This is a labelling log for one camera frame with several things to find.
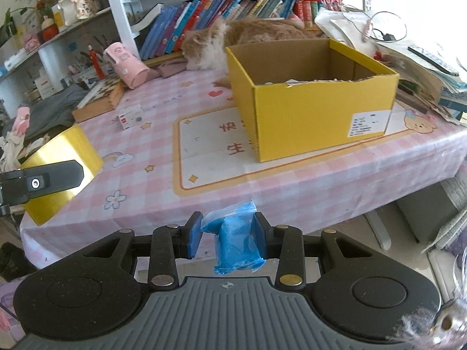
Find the blue plastic bag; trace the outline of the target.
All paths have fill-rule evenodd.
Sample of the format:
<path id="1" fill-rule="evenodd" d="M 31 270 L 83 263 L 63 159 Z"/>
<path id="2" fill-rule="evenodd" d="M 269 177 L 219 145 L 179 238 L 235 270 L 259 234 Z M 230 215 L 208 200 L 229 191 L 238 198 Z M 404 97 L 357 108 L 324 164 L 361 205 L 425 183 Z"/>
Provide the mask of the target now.
<path id="1" fill-rule="evenodd" d="M 250 200 L 211 211 L 203 218 L 201 231 L 215 236 L 216 274 L 224 276 L 238 270 L 255 272 L 264 265 L 252 234 L 256 212 L 257 207 Z"/>

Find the yellow tape roll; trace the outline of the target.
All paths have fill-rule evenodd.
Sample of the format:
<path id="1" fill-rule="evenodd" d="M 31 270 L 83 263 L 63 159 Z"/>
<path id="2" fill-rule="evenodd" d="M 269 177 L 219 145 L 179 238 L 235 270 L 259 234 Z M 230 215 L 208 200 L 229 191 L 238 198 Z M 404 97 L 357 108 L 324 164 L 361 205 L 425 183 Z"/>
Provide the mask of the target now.
<path id="1" fill-rule="evenodd" d="M 24 204 L 25 211 L 36 225 L 47 223 L 97 176 L 103 165 L 103 159 L 81 127 L 66 129 L 21 165 L 46 184 L 39 188 L 41 197 L 34 193 Z"/>

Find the small white staples box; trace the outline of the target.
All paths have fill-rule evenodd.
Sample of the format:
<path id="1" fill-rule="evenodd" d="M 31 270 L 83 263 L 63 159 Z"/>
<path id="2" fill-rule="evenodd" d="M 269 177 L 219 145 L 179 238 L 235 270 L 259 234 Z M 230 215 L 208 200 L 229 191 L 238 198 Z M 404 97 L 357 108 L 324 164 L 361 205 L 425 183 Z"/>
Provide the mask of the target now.
<path id="1" fill-rule="evenodd" d="M 124 129 L 130 129 L 136 125 L 142 124 L 144 111 L 141 103 L 136 103 L 124 107 L 117 115 L 120 126 Z"/>

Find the grey cloth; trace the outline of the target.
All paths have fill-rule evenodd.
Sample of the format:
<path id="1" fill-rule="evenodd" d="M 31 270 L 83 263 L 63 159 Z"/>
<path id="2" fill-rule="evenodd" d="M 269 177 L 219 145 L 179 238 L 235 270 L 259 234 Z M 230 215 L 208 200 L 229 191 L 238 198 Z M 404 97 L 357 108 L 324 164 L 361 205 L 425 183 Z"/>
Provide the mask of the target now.
<path id="1" fill-rule="evenodd" d="M 66 89 L 43 99 L 33 105 L 22 103 L 18 106 L 18 111 L 10 121 L 1 128 L 1 135 L 13 130 L 13 124 L 19 110 L 29 109 L 29 128 L 25 133 L 25 140 L 37 139 L 46 133 L 54 131 L 56 127 L 65 130 L 72 127 L 75 120 L 72 111 L 86 97 L 88 91 L 81 86 L 72 84 Z"/>

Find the pink checkered tablecloth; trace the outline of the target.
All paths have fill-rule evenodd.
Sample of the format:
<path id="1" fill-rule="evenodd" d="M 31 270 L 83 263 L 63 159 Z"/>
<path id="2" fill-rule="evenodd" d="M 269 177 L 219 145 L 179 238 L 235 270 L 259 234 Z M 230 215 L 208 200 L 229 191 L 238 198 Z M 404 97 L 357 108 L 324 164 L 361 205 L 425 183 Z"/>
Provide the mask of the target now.
<path id="1" fill-rule="evenodd" d="M 104 166 L 46 224 L 23 218 L 29 261 L 43 268 L 121 228 L 147 235 L 250 200 L 272 224 L 314 232 L 447 179 L 466 158 L 464 127 L 430 114 L 423 133 L 395 107 L 383 137 L 261 163 L 216 78 L 185 72 L 127 92 L 144 111 L 130 129 L 114 113 L 81 124 Z"/>

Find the wooden chess board box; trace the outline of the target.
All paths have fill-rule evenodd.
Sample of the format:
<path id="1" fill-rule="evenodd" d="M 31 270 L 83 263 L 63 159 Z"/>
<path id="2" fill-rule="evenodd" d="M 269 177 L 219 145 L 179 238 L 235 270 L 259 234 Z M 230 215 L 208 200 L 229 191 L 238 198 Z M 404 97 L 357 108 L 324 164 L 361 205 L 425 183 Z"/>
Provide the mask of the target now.
<path id="1" fill-rule="evenodd" d="M 127 88 L 116 74 L 99 80 L 72 111 L 74 120 L 81 123 L 115 110 Z"/>

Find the red tassel ornament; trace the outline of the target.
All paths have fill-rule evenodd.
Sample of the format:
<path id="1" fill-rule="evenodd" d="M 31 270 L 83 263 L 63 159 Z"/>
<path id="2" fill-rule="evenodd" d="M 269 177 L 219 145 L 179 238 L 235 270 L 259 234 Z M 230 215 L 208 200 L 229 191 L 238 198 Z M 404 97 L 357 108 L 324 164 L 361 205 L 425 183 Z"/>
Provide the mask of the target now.
<path id="1" fill-rule="evenodd" d="M 96 71 L 98 79 L 99 80 L 105 79 L 105 74 L 104 74 L 104 71 L 102 70 L 102 68 L 100 66 L 100 62 L 99 62 L 99 59 L 98 59 L 97 52 L 93 49 L 93 47 L 91 45 L 88 46 L 88 50 L 89 50 L 89 57 L 91 59 L 94 70 Z"/>

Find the yellow cardboard box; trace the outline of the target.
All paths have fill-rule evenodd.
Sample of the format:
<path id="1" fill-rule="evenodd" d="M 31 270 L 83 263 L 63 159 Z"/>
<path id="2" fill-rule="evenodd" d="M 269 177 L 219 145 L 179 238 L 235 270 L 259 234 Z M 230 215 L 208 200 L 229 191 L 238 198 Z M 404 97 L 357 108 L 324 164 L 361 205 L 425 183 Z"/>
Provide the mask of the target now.
<path id="1" fill-rule="evenodd" d="M 226 50 L 233 99 L 260 162 L 386 131 L 399 75 L 330 39 L 236 45 Z"/>

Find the pink cylindrical tin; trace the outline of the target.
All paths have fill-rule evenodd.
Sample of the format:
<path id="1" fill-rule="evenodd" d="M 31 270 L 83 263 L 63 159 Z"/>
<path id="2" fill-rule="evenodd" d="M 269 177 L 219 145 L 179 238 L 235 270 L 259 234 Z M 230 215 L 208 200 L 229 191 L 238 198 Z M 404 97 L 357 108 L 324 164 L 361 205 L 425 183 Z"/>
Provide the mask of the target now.
<path id="1" fill-rule="evenodd" d="M 104 55 L 128 88 L 136 89 L 147 81 L 150 69 L 121 42 L 110 44 L 104 50 Z"/>

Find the mauve folded cloth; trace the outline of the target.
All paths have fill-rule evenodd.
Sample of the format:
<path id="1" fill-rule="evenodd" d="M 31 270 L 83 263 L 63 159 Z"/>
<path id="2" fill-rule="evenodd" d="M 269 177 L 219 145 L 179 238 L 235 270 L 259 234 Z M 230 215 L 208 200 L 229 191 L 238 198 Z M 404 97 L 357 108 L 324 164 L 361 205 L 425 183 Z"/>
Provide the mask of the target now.
<path id="1" fill-rule="evenodd" d="M 185 71 L 187 63 L 188 62 L 184 58 L 177 58 L 163 62 L 160 65 L 151 68 L 148 79 L 170 78 L 171 76 Z"/>

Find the orange white cat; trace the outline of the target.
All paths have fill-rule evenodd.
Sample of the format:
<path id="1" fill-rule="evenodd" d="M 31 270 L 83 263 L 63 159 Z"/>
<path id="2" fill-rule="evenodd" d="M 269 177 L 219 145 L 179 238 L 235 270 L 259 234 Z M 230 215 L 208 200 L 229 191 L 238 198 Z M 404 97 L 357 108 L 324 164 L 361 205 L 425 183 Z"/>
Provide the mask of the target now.
<path id="1" fill-rule="evenodd" d="M 247 17 L 237 21 L 222 18 L 205 29 L 188 31 L 181 45 L 186 69 L 221 70 L 224 76 L 214 82 L 217 87 L 231 87 L 226 49 L 249 43 L 320 38 L 322 32 L 307 30 L 295 20 L 267 20 Z"/>

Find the row of books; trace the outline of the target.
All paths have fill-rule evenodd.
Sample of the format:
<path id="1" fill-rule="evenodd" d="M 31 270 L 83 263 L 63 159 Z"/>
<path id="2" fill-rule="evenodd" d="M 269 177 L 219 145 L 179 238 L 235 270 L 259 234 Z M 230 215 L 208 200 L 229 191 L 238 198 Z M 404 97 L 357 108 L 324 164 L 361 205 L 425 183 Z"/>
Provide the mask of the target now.
<path id="1" fill-rule="evenodd" d="M 343 0 L 188 0 L 177 5 L 158 3 L 147 13 L 149 26 L 142 30 L 139 45 L 143 60 L 180 51 L 187 32 L 211 27 L 219 19 L 244 18 L 296 20 L 312 29 L 314 18 L 323 6 L 340 8 Z"/>

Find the pile of papers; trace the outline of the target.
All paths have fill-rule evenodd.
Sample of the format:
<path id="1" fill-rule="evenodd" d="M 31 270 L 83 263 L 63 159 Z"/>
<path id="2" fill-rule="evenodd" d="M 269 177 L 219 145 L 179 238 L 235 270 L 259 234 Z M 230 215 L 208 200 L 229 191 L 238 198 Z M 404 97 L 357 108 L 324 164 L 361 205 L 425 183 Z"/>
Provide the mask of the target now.
<path id="1" fill-rule="evenodd" d="M 447 122 L 466 125 L 466 70 L 408 41 L 408 28 L 395 13 L 371 14 L 352 6 L 339 10 L 321 7 L 315 24 L 329 38 L 396 70 L 405 94 L 413 95 Z"/>

